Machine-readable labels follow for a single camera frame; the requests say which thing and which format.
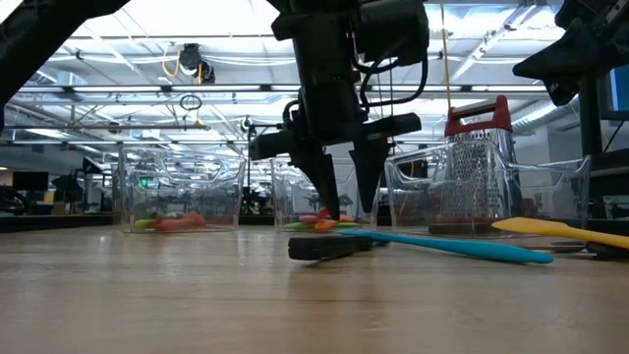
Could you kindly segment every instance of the black monitor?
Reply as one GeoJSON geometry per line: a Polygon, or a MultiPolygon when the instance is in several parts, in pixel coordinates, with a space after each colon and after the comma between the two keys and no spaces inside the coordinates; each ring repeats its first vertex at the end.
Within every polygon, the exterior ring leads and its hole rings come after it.
{"type": "Polygon", "coordinates": [[[47,191],[48,172],[13,172],[13,188],[17,191],[47,191]]]}

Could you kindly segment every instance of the transparent container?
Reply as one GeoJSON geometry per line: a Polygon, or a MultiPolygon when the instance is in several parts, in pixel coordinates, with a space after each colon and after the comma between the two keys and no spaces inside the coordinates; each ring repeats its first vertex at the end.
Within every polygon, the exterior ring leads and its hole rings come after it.
{"type": "Polygon", "coordinates": [[[238,227],[244,158],[125,147],[119,166],[126,231],[200,232],[238,227]]]}
{"type": "MultiPolygon", "coordinates": [[[[316,188],[288,158],[271,160],[271,178],[275,205],[275,229],[279,232],[314,232],[323,208],[316,188]]],[[[336,188],[342,216],[337,228],[374,229],[377,221],[377,193],[372,212],[364,212],[358,191],[354,162],[351,158],[334,158],[336,188]]]]}
{"type": "Polygon", "coordinates": [[[532,235],[499,231],[491,224],[523,216],[585,227],[589,169],[589,160],[538,166],[510,163],[488,141],[392,156],[385,162],[392,226],[396,232],[423,236],[518,239],[509,243],[547,245],[557,240],[523,241],[532,235]],[[408,170],[405,164],[418,161],[428,167],[427,177],[402,172],[408,170]]]}

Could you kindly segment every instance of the yellow cable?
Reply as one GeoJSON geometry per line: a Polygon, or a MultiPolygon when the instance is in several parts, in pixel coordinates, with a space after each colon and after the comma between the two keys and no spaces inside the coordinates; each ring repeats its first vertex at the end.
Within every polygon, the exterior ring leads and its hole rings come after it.
{"type": "Polygon", "coordinates": [[[177,74],[179,74],[179,56],[181,55],[181,50],[177,52],[177,67],[175,68],[174,74],[169,72],[168,69],[166,68],[166,53],[167,52],[168,52],[168,48],[164,50],[164,57],[162,58],[162,61],[161,61],[161,68],[164,70],[164,74],[172,78],[172,77],[177,76],[177,74]]]}
{"type": "Polygon", "coordinates": [[[452,108],[452,93],[450,92],[450,67],[448,65],[448,45],[447,36],[448,30],[445,28],[445,0],[440,0],[441,3],[441,39],[443,40],[443,62],[445,63],[445,94],[448,99],[448,113],[452,108]]]}

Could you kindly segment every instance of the box grater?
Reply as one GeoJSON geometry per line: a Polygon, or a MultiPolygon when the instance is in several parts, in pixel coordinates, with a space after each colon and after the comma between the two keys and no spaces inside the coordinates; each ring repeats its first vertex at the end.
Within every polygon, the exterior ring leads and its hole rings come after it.
{"type": "Polygon", "coordinates": [[[512,132],[504,95],[449,111],[445,137],[454,145],[445,164],[437,223],[491,224],[505,213],[504,193],[511,189],[505,188],[504,177],[495,168],[501,160],[516,162],[512,132]],[[461,122],[490,112],[489,121],[461,122]]]}

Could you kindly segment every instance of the fluorescent light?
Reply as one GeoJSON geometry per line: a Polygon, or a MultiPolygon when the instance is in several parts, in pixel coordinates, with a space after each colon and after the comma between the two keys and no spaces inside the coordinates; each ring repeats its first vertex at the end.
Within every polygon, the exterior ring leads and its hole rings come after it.
{"type": "MultiPolygon", "coordinates": [[[[452,87],[450,87],[451,91],[460,91],[461,89],[463,89],[463,88],[461,88],[459,86],[452,86],[452,87]]],[[[435,85],[435,86],[428,86],[427,85],[424,88],[425,92],[446,92],[446,90],[447,90],[447,87],[445,87],[445,86],[437,86],[437,85],[435,85]]]]}
{"type": "MultiPolygon", "coordinates": [[[[375,91],[375,92],[391,91],[393,89],[393,91],[395,92],[415,92],[417,91],[417,88],[418,88],[417,85],[393,85],[393,88],[391,86],[376,85],[372,87],[372,91],[375,91]]],[[[450,90],[453,90],[453,91],[460,91],[461,89],[462,88],[460,86],[450,87],[450,90]]],[[[445,90],[446,90],[445,86],[439,86],[439,85],[426,86],[424,88],[424,91],[426,92],[445,92],[445,90]]]]}
{"type": "Polygon", "coordinates": [[[536,85],[519,85],[519,86],[474,86],[472,87],[472,91],[488,91],[488,92],[517,92],[517,91],[526,91],[526,92],[546,92],[546,87],[536,85]]]}
{"type": "Polygon", "coordinates": [[[296,91],[301,89],[302,87],[299,85],[273,85],[271,86],[271,90],[274,91],[281,91],[281,90],[285,90],[285,91],[296,91]]]}
{"type": "Polygon", "coordinates": [[[59,92],[63,92],[63,89],[56,88],[56,87],[23,87],[23,88],[20,88],[20,90],[18,91],[18,93],[31,93],[31,92],[59,93],[59,92]]]}
{"type": "Polygon", "coordinates": [[[235,86],[235,85],[199,85],[199,86],[174,86],[174,92],[213,92],[213,91],[259,91],[258,85],[235,86]]]}
{"type": "Polygon", "coordinates": [[[38,134],[38,135],[48,137],[48,138],[58,138],[58,139],[66,138],[65,134],[60,133],[59,131],[56,131],[53,129],[27,129],[27,132],[38,134]]]}
{"type": "Polygon", "coordinates": [[[162,141],[132,141],[132,142],[122,142],[124,145],[159,145],[164,144],[162,141]]]}
{"type": "Polygon", "coordinates": [[[161,92],[161,87],[73,87],[75,92],[161,92]]]}
{"type": "Polygon", "coordinates": [[[102,142],[102,141],[95,141],[95,142],[68,142],[68,144],[71,144],[71,145],[116,145],[116,144],[118,144],[118,142],[102,142]]]}
{"type": "Polygon", "coordinates": [[[62,145],[63,142],[59,141],[12,141],[11,144],[15,145],[62,145]]]}

